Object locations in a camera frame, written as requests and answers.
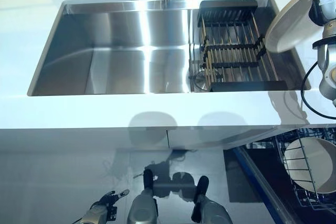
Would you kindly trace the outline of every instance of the stainless steel sink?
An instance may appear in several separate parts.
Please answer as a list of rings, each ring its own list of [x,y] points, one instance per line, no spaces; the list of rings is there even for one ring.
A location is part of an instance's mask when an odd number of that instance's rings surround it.
[[[202,55],[197,15],[202,0],[64,2],[28,95],[203,92],[195,85]],[[260,33],[277,9],[256,0]],[[271,55],[288,89],[299,89],[294,51]]]

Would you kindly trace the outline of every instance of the white countertop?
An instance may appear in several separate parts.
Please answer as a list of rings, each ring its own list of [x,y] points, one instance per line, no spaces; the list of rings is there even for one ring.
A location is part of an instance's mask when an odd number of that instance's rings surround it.
[[[336,126],[301,109],[299,91],[29,97],[27,91],[61,3],[65,0],[0,0],[0,129],[210,125]],[[275,0],[282,9],[290,0]],[[297,45],[307,72],[322,30]],[[315,69],[306,99],[318,111],[336,109],[318,89]]]

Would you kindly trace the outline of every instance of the white cabinet door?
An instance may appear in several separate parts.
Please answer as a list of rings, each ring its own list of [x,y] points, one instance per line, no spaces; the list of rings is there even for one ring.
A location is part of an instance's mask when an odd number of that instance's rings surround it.
[[[168,148],[164,128],[0,130],[4,152],[104,152],[116,148]]]
[[[262,140],[291,129],[273,126],[209,126],[168,130],[170,148],[199,149],[220,147],[225,150]]]

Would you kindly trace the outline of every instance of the white plate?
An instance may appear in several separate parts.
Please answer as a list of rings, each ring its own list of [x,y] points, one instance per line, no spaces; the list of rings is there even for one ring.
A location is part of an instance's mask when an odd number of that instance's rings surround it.
[[[302,146],[308,159],[312,178],[315,181],[316,191],[320,194],[328,194],[336,191],[336,146],[326,140],[316,137],[301,138]],[[299,140],[292,142],[285,151],[284,159],[302,158],[303,152]],[[314,192],[311,182],[295,181],[311,180],[307,163],[304,159],[287,160],[289,176],[302,188]]]
[[[313,0],[291,0],[274,18],[265,36],[265,46],[271,52],[292,49],[303,39],[318,32],[308,13]]]

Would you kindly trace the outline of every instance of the wire rack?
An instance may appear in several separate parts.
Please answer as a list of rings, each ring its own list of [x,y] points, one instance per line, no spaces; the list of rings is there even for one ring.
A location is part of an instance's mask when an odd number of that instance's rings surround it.
[[[211,91],[286,90],[265,48],[251,1],[204,1],[198,25],[206,88]]]
[[[335,210],[336,209],[336,193],[331,194],[319,194],[317,193],[316,186],[314,180],[312,178],[312,173],[309,167],[309,162],[307,160],[307,156],[305,153],[305,149],[302,148],[301,139],[303,137],[318,137],[324,140],[327,140],[333,144],[336,144],[336,128],[321,128],[321,129],[298,129],[294,131],[290,131],[281,135],[277,135],[272,137],[274,141],[274,146],[278,151],[281,162],[284,164],[287,172],[290,172],[288,168],[287,161],[285,158],[285,150],[295,140],[299,140],[300,146],[297,149],[301,149],[303,153],[303,157],[299,158],[304,160],[306,167],[302,170],[306,170],[309,173],[308,180],[300,180],[306,183],[312,183],[314,190],[308,191],[300,187],[295,183],[295,179],[290,178],[291,184],[293,186],[295,196],[301,207],[311,207],[314,210]]]

